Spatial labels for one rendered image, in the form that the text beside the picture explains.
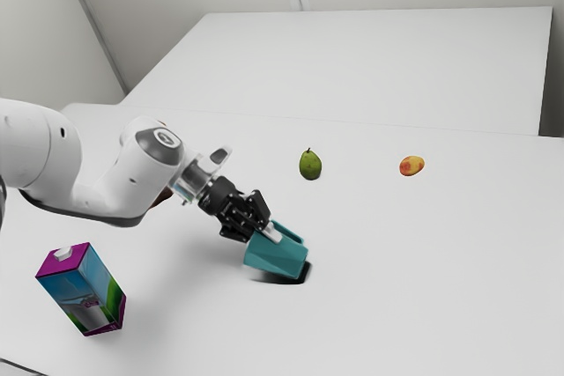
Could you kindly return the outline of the red yellow peach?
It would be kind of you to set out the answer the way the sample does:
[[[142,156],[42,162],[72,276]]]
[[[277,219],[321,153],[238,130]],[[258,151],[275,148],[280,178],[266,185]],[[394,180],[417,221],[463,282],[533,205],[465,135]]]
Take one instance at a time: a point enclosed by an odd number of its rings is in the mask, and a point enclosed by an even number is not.
[[[420,156],[407,156],[399,164],[399,172],[403,176],[413,176],[425,167],[425,160]]]

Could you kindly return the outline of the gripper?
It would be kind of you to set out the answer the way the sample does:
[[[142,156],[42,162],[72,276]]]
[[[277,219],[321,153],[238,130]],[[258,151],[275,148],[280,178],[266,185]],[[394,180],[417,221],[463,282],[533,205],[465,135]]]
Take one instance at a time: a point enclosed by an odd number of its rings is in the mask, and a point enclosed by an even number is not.
[[[221,223],[219,235],[224,238],[247,243],[256,229],[273,243],[282,240],[259,190],[253,190],[245,202],[242,192],[228,178],[219,176],[206,186],[197,205]]]

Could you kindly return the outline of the teal faceted mug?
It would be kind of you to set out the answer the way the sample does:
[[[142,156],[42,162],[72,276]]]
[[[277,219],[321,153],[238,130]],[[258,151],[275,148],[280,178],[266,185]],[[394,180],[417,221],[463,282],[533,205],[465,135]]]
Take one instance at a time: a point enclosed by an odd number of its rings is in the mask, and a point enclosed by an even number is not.
[[[272,220],[262,231],[254,231],[247,244],[243,264],[297,280],[307,257],[308,248],[304,245],[303,238]]]

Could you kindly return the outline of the purple milk carton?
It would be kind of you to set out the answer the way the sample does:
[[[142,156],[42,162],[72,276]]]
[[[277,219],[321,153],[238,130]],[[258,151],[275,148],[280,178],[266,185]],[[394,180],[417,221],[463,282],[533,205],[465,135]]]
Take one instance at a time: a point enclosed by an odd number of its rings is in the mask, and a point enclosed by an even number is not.
[[[50,251],[35,278],[82,335],[122,328],[126,295],[91,243]]]

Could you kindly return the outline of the green pear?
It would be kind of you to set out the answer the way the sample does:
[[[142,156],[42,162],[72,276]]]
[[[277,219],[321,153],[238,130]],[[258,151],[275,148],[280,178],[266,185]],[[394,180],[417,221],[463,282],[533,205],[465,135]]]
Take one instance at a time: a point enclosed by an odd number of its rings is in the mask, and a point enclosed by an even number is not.
[[[308,180],[314,181],[321,175],[323,164],[321,159],[310,148],[301,154],[299,161],[299,171],[301,176]]]

